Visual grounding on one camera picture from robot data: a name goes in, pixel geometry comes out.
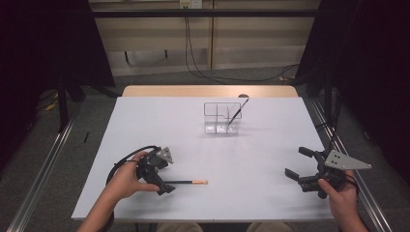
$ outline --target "person's left hand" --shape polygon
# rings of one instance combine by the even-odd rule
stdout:
[[[137,191],[159,191],[158,186],[140,183],[136,178],[136,163],[146,154],[148,153],[139,152],[132,157],[132,160],[135,161],[128,161],[118,168],[104,191],[116,200],[129,197]]]

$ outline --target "white tabletop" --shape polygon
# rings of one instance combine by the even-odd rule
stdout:
[[[300,98],[251,98],[240,131],[204,133],[205,102],[230,98],[119,98],[72,218],[84,219],[103,190],[106,176],[127,154],[148,145],[169,147],[174,163],[165,181],[208,180],[209,185],[174,185],[171,193],[138,192],[115,208],[120,221],[259,221],[332,218],[328,200],[302,192],[284,176],[317,173],[317,162],[299,147],[323,151]]]

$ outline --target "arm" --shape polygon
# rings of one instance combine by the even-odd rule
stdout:
[[[137,153],[132,160],[139,161],[146,152]],[[81,223],[78,232],[98,231],[106,224],[117,203],[137,191],[158,191],[159,187],[139,183],[136,179],[136,162],[129,161],[122,165],[114,177],[105,186],[88,216]]]
[[[346,174],[353,177],[351,170],[346,171]],[[367,231],[357,212],[356,187],[346,183],[345,187],[337,192],[326,180],[320,179],[318,184],[328,193],[332,215],[343,232]]]

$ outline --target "dark floor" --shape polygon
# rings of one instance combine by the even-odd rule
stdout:
[[[213,74],[242,79],[272,77],[258,82],[223,80],[227,84],[282,84],[282,81],[275,77],[280,72],[281,69],[276,68],[226,70],[213,72]],[[291,70],[286,76],[294,75],[294,72]],[[122,93],[124,87],[130,84],[220,84],[188,72],[118,77],[116,83],[117,87],[110,90],[117,93]],[[115,99],[108,98],[89,87],[83,89],[87,94],[85,101],[73,102],[68,99],[69,111],[75,114],[76,110],[79,110],[75,114],[73,128],[55,161],[51,175],[46,179],[39,201],[30,212],[27,223],[23,224],[19,231],[74,231],[80,224],[71,219],[71,214],[115,105]],[[297,87],[297,91],[301,97],[306,96],[305,86]],[[39,102],[39,106],[49,101],[50,99]],[[305,98],[305,101],[313,122],[318,124],[311,110],[311,99]],[[32,129],[3,170],[0,182],[0,231],[6,231],[10,226],[18,207],[32,187],[56,140],[58,129],[58,105],[50,111],[39,110]],[[372,164],[372,169],[362,171],[361,175],[391,226],[391,230],[410,231],[410,188],[386,163],[377,144],[366,140],[364,132],[365,129],[350,113],[348,107],[342,104],[337,127],[339,137],[350,156]],[[328,144],[328,138],[323,132],[319,134],[324,144]],[[362,203],[359,203],[359,211],[369,228],[377,231]],[[293,224],[299,231],[337,231],[337,225],[333,220]],[[246,223],[203,224],[205,231],[216,232],[245,231],[247,226]],[[134,225],[116,224],[111,231],[134,231]]]

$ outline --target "metal wire pen holder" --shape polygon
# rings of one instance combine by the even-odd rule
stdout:
[[[239,102],[204,103],[205,133],[238,133],[242,119],[240,109]]]

